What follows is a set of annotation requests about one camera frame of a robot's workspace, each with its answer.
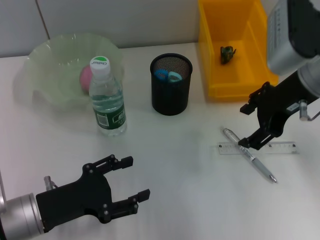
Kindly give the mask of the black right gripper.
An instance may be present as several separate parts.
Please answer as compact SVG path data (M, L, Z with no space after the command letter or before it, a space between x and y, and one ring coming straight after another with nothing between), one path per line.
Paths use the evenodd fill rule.
M282 135L286 121L297 112L289 108L301 100L309 104L311 93L301 83L297 71L277 86L265 82L261 88L249 95L247 103L239 110L245 115L250 115L257 108L260 128L249 137L239 140L238 145L260 150L273 138Z

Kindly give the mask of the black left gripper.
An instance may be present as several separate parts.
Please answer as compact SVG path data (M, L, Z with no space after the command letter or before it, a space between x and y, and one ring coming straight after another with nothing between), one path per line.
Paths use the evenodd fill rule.
M94 216L106 224L137 214L139 203L147 201L151 191L146 189L127 199L112 202L111 188L104 177L111 171L131 167L133 162L132 156L117 159L111 154L94 163L86 163L77 181L37 194L44 231L47 233L85 215Z

